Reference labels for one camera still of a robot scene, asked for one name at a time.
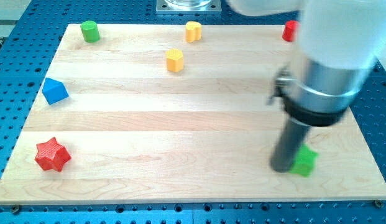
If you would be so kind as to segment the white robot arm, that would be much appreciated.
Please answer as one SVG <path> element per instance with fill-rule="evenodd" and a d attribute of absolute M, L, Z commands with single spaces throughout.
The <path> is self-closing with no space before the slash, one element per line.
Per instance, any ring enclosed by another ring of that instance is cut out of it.
<path fill-rule="evenodd" d="M 228 3 L 245 16 L 299 12 L 277 94 L 290 119 L 305 126 L 329 126 L 341 119 L 386 44 L 386 0 Z"/>

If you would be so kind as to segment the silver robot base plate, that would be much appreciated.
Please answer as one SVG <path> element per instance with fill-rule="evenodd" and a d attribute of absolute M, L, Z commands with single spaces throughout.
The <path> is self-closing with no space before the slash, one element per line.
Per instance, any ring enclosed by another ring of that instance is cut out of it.
<path fill-rule="evenodd" d="M 157 14 L 173 13 L 221 13 L 220 0 L 156 0 Z"/>

